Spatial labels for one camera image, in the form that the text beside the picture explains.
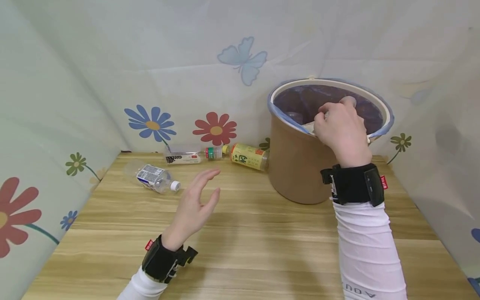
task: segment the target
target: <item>black wrist strap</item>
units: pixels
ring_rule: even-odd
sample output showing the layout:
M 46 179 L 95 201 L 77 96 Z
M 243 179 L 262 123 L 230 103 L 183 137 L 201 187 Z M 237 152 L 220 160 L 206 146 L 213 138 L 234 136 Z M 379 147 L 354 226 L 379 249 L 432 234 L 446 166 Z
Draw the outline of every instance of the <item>black wrist strap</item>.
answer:
M 191 263 L 198 254 L 195 249 L 188 247 L 185 251 L 183 246 L 177 251 L 170 251 L 163 247 L 162 236 L 153 242 L 148 249 L 142 263 L 142 270 L 155 281 L 169 283 L 175 277 L 178 266 L 184 267 Z
M 384 189 L 378 168 L 368 164 L 355 168 L 341 168 L 340 165 L 321 172 L 324 184 L 332 185 L 332 199 L 335 203 L 370 202 L 378 206 L 384 202 Z

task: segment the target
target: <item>table surface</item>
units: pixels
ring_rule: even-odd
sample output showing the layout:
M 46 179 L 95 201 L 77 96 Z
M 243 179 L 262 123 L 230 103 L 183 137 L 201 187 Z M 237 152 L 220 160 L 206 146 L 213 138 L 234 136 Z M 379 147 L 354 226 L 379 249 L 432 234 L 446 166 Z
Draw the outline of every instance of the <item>table surface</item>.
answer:
M 145 245 L 170 223 L 181 193 L 159 195 L 129 183 L 132 158 L 164 166 L 157 154 L 120 154 L 24 300 L 110 300 L 128 284 Z M 478 299 L 463 273 L 380 158 L 386 207 L 410 300 Z M 162 295 L 169 300 L 343 300 L 332 204 L 301 205 L 280 196 L 266 174 L 227 160 L 171 166 L 187 185 L 204 168 L 222 172 L 209 182 L 221 200 L 186 246 L 199 254 Z

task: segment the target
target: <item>red label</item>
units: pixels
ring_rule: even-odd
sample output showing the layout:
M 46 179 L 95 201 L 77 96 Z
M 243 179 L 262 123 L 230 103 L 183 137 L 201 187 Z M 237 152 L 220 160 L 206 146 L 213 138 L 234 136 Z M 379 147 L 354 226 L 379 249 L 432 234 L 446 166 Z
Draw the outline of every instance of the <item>red label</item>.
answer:
M 382 181 L 382 186 L 384 187 L 384 190 L 388 189 L 388 184 L 385 176 L 380 176 L 380 180 Z
M 148 251 L 148 250 L 150 249 L 150 247 L 152 246 L 152 244 L 153 244 L 153 241 L 152 241 L 152 240 L 149 240 L 148 243 L 147 243 L 147 245 L 145 246 L 145 250 Z

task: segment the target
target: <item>green flower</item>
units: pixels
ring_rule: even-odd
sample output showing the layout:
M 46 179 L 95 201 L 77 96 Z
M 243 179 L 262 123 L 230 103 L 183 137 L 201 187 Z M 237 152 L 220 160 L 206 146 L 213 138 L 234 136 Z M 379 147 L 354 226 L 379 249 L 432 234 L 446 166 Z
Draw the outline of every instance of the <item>green flower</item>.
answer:
M 75 176 L 77 175 L 77 171 L 82 172 L 84 170 L 84 167 L 86 167 L 87 165 L 87 162 L 86 162 L 87 159 L 85 157 L 82 157 L 78 152 L 77 152 L 77 155 L 70 154 L 70 158 L 72 159 L 72 161 L 67 161 L 65 163 L 67 167 L 70 167 L 67 170 L 67 175 Z
M 260 147 L 260 149 L 267 151 L 270 150 L 270 138 L 267 137 L 265 140 L 266 143 L 260 143 L 258 146 Z
M 405 152 L 405 149 L 412 146 L 412 143 L 410 143 L 410 140 L 412 139 L 412 136 L 405 137 L 404 133 L 401 133 L 400 136 L 392 136 L 390 138 L 390 142 L 392 144 L 396 144 L 395 150 L 398 150 L 399 152 Z

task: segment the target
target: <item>brown trash can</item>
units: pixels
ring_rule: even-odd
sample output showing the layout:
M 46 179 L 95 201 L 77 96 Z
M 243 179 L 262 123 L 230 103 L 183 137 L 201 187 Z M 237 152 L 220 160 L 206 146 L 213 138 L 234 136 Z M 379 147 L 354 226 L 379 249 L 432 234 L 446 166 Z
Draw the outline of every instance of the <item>brown trash can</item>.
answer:
M 337 103 L 345 96 L 357 100 L 356 110 L 365 119 L 371 142 L 390 130 L 394 116 L 385 101 L 364 87 L 339 79 L 286 82 L 268 97 L 272 115 L 268 176 L 285 198 L 318 204 L 331 196 L 330 186 L 322 183 L 320 170 L 335 165 L 335 155 L 301 125 L 312 122 L 324 103 Z

